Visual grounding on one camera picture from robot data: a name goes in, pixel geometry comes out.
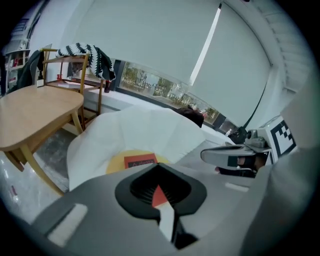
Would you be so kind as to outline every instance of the shelf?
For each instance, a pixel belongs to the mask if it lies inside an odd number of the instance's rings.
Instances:
[[[15,53],[19,53],[19,52],[30,52],[30,49],[13,50],[13,51],[6,52],[5,55],[15,54]]]
[[[13,66],[9,67],[9,71],[22,69],[25,65]]]
[[[94,76],[96,79],[93,79],[88,76],[88,74],[85,74],[86,76],[84,77],[84,82],[85,83],[90,83],[92,86],[100,87],[101,84],[101,79],[97,78],[94,74],[90,74],[90,76]],[[72,82],[80,83],[81,82],[81,77],[72,77]]]
[[[73,63],[83,63],[85,62],[85,56],[68,56],[68,57],[59,57],[53,58],[43,61],[42,63],[65,63],[65,62],[73,62]]]
[[[45,85],[52,86],[52,87],[57,87],[57,88],[60,88],[60,89],[72,90],[72,91],[80,92],[80,87],[79,88],[65,88],[65,87],[62,87],[62,86],[58,86],[58,84],[59,83],[63,83],[63,81],[64,81],[63,79],[62,80],[50,81],[50,82],[46,82]],[[100,86],[97,86],[97,85],[84,84],[83,91],[86,92],[86,91],[92,91],[92,90],[99,90],[99,87]]]

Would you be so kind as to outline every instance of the white wall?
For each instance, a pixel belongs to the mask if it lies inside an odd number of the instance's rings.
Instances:
[[[73,40],[188,84],[219,0],[95,0]]]
[[[294,92],[284,88],[279,68],[273,66],[259,106],[246,129],[257,129],[275,116],[280,115],[295,95]]]
[[[243,126],[261,98],[270,68],[253,31],[235,11],[222,4],[211,44],[190,93],[235,125]]]
[[[62,36],[66,25],[81,0],[50,0],[41,13],[30,39],[30,55],[46,45],[52,44],[53,49],[61,47]],[[60,65],[52,63],[47,68],[47,81],[57,79]]]
[[[300,149],[320,146],[320,73],[314,68],[281,115]]]
[[[233,10],[235,10],[236,13],[239,14],[241,18],[249,25],[261,42],[270,62],[273,65],[278,66],[281,80],[286,82],[285,63],[279,47],[279,42],[277,41],[275,34],[267,20],[251,2],[247,3],[241,0],[224,0],[224,2]]]
[[[81,21],[87,15],[89,9],[95,2],[95,0],[78,0],[78,1],[79,3],[75,7],[68,23],[64,25],[64,31],[61,38],[62,47],[74,43],[74,39],[79,29],[79,26],[81,24]]]

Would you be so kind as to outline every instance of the trees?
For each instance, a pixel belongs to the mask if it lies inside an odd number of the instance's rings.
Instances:
[[[136,81],[137,75],[138,75],[138,69],[134,67],[129,67],[129,62],[126,62],[123,70],[123,77],[126,80]]]
[[[212,109],[212,108],[210,108],[210,107],[208,107],[206,110],[205,110],[205,112],[207,113],[207,119],[208,119],[208,121],[211,123],[211,122],[213,122],[216,118],[215,117],[217,117],[218,116],[218,114],[219,114],[219,112],[218,111],[216,111],[215,109]]]
[[[170,82],[167,79],[164,79],[164,78],[160,77],[157,85],[159,87],[163,88],[163,96],[167,97],[168,93],[170,92],[170,90],[171,90],[172,86],[174,85],[174,83]]]

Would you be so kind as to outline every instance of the white window shade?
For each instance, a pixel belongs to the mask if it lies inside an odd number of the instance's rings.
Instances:
[[[223,4],[211,44],[189,93],[235,125],[243,126],[262,96],[270,68],[253,31]]]
[[[186,84],[219,0],[95,0],[73,43],[101,48],[110,58],[151,68]]]

